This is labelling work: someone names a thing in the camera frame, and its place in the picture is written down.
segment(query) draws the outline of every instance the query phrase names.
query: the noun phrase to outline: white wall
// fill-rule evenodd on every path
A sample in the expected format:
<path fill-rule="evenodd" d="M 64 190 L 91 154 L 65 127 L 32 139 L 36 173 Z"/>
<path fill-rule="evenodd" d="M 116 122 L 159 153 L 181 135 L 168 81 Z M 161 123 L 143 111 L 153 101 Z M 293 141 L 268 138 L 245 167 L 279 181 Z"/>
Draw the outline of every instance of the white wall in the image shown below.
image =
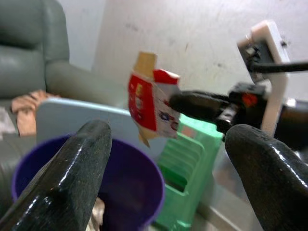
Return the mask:
<path fill-rule="evenodd" d="M 70 62 L 92 69 L 106 0 L 58 0 L 66 15 Z"/>
<path fill-rule="evenodd" d="M 93 71 L 126 85 L 138 51 L 153 51 L 182 89 L 226 93 L 250 81 L 236 42 L 264 19 L 276 21 L 291 60 L 308 59 L 307 12 L 305 0 L 107 0 Z M 305 74 L 287 96 L 308 99 Z"/>

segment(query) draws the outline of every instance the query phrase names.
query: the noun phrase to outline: chair armrest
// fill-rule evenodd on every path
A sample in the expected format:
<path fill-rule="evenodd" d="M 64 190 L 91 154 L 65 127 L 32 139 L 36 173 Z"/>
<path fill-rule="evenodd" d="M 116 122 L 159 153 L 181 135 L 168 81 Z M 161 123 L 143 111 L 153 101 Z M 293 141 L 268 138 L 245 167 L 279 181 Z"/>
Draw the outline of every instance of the chair armrest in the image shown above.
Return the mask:
<path fill-rule="evenodd" d="M 127 108 L 126 89 L 66 61 L 46 65 L 46 89 L 61 97 Z"/>

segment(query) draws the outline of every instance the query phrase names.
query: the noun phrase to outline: gray armchair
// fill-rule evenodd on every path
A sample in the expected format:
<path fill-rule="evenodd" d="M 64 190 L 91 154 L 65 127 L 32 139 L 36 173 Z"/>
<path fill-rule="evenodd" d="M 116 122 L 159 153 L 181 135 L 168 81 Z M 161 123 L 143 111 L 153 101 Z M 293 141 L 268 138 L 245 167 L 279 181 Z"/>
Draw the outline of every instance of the gray armchair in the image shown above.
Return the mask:
<path fill-rule="evenodd" d="M 65 15 L 55 0 L 0 0 L 0 106 L 10 113 L 16 96 L 42 89 L 77 100 L 118 107 L 126 91 L 68 62 Z M 35 137 L 3 135 L 0 141 L 0 217 L 12 203 L 10 186 L 20 158 Z"/>

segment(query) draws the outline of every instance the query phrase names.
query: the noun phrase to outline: green stool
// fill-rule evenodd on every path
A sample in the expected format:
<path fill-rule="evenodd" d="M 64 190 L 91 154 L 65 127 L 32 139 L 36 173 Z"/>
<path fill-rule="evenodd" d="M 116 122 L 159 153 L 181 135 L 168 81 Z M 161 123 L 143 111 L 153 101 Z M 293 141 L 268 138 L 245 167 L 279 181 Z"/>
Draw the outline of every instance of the green stool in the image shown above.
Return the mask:
<path fill-rule="evenodd" d="M 158 160 L 165 179 L 165 203 L 156 220 L 168 230 L 189 230 L 223 134 L 216 125 L 181 115 L 177 139 L 169 139 Z"/>

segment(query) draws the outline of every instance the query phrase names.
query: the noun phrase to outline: purple bin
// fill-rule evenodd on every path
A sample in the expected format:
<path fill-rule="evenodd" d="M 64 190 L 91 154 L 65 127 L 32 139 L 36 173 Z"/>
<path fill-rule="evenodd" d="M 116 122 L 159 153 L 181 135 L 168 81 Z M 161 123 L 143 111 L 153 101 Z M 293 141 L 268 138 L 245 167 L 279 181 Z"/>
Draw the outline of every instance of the purple bin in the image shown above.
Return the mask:
<path fill-rule="evenodd" d="M 13 177 L 14 201 L 68 138 L 44 142 L 23 158 Z M 140 230 L 150 225 L 162 208 L 164 188 L 159 168 L 146 154 L 113 139 L 98 194 L 105 202 L 103 230 Z"/>

